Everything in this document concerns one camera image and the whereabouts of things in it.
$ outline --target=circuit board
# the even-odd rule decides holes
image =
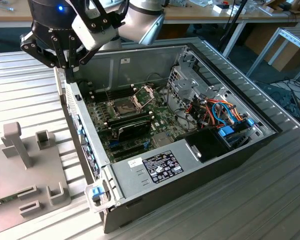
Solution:
[[[142,106],[141,111],[143,113],[152,112],[154,117],[150,120],[151,127],[148,132],[125,141],[116,141],[116,136],[113,136],[113,131],[105,125],[105,122],[136,114],[137,110],[136,104],[133,104],[133,96],[99,103],[94,99],[86,100],[86,107],[92,122],[112,163],[172,143],[177,136],[187,132],[187,126],[181,126],[175,119],[175,115],[169,111],[163,95],[153,89],[154,98],[151,100],[149,93],[142,89],[143,86],[139,85],[135,88],[140,90],[135,96]]]

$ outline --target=blue plastic clip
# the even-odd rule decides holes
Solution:
[[[92,198],[96,198],[99,197],[100,195],[104,194],[105,190],[103,188],[103,186],[96,186],[94,188],[92,188]]]
[[[230,127],[230,126],[224,126],[222,128],[219,129],[219,134],[222,136],[222,137],[225,137],[229,134],[232,134],[234,133],[235,131]]]
[[[251,118],[247,119],[248,124],[252,127],[253,125],[255,125],[255,121],[253,121]]]

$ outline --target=power supply label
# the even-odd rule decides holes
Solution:
[[[155,184],[184,171],[171,150],[143,159],[142,162]]]

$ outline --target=robotic arm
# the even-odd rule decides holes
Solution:
[[[28,0],[33,22],[31,32],[20,37],[21,49],[49,68],[64,69],[67,82],[72,83],[74,68],[85,65],[117,36],[116,29],[125,25],[126,15],[128,24],[122,33],[131,32],[135,37],[136,32],[141,32],[138,26],[142,30],[151,27],[145,31],[147,38],[143,37],[141,44],[151,44],[163,24],[160,0],[132,0],[134,5],[130,7],[130,1],[123,0],[118,9],[110,12],[106,12],[99,0],[91,2],[93,9],[89,9],[89,0]],[[137,16],[135,20],[131,19],[133,14]]]

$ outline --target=metal workbench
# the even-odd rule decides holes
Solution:
[[[0,126],[19,121],[22,137],[42,129],[54,132],[72,198],[64,208],[0,233],[0,240],[300,239],[300,124],[207,42],[183,38],[155,45],[188,42],[283,129],[281,136],[241,167],[104,234],[99,215],[89,212],[83,196],[86,181],[58,101],[53,71],[23,52],[0,54]],[[213,81],[210,73],[202,74]]]

